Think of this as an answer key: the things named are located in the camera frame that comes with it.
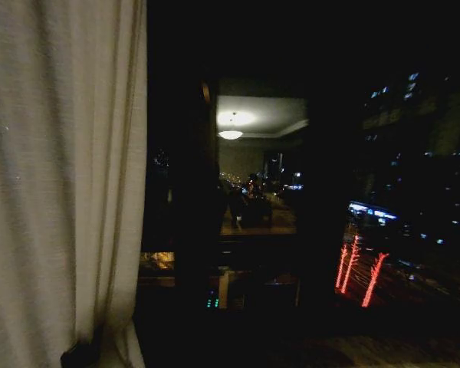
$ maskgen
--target ceiling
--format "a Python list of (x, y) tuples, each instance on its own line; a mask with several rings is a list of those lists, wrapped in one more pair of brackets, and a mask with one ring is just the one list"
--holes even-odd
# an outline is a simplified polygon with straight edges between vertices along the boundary
[(220, 113), (247, 113), (253, 121), (241, 126), (218, 123), (218, 131), (240, 130), (244, 138), (280, 138), (307, 125), (305, 99), (219, 96)]

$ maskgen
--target ceiling lamp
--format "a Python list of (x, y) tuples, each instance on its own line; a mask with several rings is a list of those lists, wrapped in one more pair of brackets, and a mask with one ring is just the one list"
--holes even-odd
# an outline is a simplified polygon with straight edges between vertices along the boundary
[(242, 132), (237, 130), (224, 130), (223, 132), (218, 133), (218, 135), (226, 140), (236, 140), (242, 135)]
[(233, 125), (239, 127), (252, 123), (254, 116), (251, 113), (219, 113), (217, 121), (222, 126)]

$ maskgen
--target city lights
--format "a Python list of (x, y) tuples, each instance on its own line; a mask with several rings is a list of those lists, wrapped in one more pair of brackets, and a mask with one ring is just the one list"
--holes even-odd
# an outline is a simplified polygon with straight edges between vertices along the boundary
[(368, 289), (366, 289), (365, 298), (363, 299), (363, 303), (361, 304), (361, 307), (366, 308), (370, 304), (371, 294), (373, 293), (373, 288), (375, 287), (376, 279), (378, 278), (378, 274), (380, 273), (380, 269), (382, 267), (383, 260), (388, 256), (389, 256), (388, 253), (379, 253), (378, 254), (378, 258), (376, 259), (376, 263), (371, 268), (370, 284), (368, 285)]
[(346, 246), (346, 243), (344, 243), (343, 249), (341, 250), (341, 253), (340, 253), (340, 262), (339, 262), (339, 270), (337, 271), (336, 288), (340, 286), (340, 277), (343, 274), (343, 264), (344, 264), (344, 259), (346, 255), (347, 255), (347, 246)]
[(340, 289), (341, 294), (346, 293), (346, 287), (347, 287), (347, 282), (349, 281), (349, 278), (350, 278), (351, 268), (353, 267), (353, 265), (356, 264), (358, 258), (360, 257), (360, 255), (358, 255), (359, 250), (360, 250), (360, 247), (358, 247), (358, 235), (354, 235), (354, 242), (353, 242), (353, 246), (351, 247), (350, 263), (347, 265), (346, 275), (344, 276), (344, 281), (343, 281), (343, 287)]

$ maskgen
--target wall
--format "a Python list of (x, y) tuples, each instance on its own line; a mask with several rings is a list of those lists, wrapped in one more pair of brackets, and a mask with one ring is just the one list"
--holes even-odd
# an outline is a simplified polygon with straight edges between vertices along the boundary
[(246, 180), (250, 173), (262, 171), (265, 148), (262, 145), (247, 145), (238, 140), (219, 145), (221, 173), (231, 173)]

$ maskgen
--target sheer curtain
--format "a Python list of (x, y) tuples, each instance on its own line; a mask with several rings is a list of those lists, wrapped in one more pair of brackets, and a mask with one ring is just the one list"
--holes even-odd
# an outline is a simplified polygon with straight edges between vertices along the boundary
[(143, 366), (146, 3), (0, 1), (0, 367)]

